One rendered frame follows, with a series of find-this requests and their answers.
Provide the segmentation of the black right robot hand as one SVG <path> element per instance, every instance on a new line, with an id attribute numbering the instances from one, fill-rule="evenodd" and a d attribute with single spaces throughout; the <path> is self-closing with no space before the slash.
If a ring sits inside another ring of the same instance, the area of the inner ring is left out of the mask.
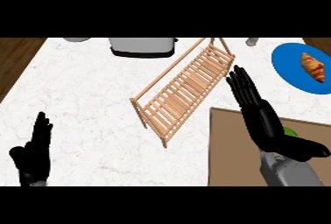
<path id="1" fill-rule="evenodd" d="M 258 148 L 299 162 L 312 158 L 329 158 L 331 151 L 321 143 L 286 134 L 275 109 L 269 101 L 262 98 L 243 67 L 234 66 L 227 82 L 241 107 L 246 128 Z"/>

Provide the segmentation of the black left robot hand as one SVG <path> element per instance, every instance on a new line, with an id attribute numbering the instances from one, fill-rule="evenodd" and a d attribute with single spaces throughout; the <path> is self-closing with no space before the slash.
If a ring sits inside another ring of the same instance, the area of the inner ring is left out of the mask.
<path id="1" fill-rule="evenodd" d="M 54 124 L 45 112 L 37 114 L 32 140 L 26 146 L 9 150 L 9 156 L 18 169 L 20 184 L 29 187 L 37 181 L 48 181 L 51 173 L 51 137 Z"/>

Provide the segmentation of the brown tray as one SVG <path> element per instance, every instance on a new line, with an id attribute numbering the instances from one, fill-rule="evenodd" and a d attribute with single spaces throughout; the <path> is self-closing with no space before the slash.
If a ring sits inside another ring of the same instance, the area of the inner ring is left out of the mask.
<path id="1" fill-rule="evenodd" d="M 302 138 L 331 150 L 331 125 L 287 118 L 281 121 Z M 267 186 L 243 113 L 222 108 L 210 109 L 209 186 Z"/>

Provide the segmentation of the wooden slatted tiered shelf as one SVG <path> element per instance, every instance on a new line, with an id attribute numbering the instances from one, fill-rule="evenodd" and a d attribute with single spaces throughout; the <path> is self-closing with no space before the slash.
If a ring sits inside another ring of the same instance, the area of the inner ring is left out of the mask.
<path id="1" fill-rule="evenodd" d="M 162 78 L 203 43 L 204 38 L 196 42 L 138 96 L 129 99 L 142 125 L 145 128 L 153 129 L 162 140 L 163 147 L 168 147 L 168 143 L 191 117 L 193 112 L 200 107 L 203 100 L 230 73 L 235 55 L 224 38 L 219 38 L 219 40 L 225 50 L 215 46 L 215 38 L 212 38 L 209 45 L 202 49 L 197 57 L 145 106 L 139 104 L 141 97 L 148 93 Z"/>

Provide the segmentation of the blue plate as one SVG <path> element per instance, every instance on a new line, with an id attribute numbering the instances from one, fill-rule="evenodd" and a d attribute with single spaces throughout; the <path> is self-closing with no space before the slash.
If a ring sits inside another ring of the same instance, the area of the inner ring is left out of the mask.
<path id="1" fill-rule="evenodd" d="M 309 75 L 301 64 L 302 53 L 308 53 L 326 67 L 326 82 Z M 274 70 L 298 89 L 317 95 L 331 94 L 331 57 L 317 48 L 301 43 L 281 44 L 272 52 Z"/>

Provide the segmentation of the brown croissant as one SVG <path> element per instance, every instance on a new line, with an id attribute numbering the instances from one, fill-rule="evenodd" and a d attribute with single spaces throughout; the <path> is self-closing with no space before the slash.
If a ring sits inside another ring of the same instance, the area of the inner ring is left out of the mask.
<path id="1" fill-rule="evenodd" d="M 321 83 L 326 82 L 324 63 L 320 62 L 306 52 L 301 56 L 301 65 L 311 77 Z"/>

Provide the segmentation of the grey toaster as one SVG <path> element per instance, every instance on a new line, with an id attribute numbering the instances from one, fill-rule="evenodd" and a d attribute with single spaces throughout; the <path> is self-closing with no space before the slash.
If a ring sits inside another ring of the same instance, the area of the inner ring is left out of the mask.
<path id="1" fill-rule="evenodd" d="M 169 58 L 175 54 L 176 38 L 110 38 L 116 56 L 129 58 Z"/>

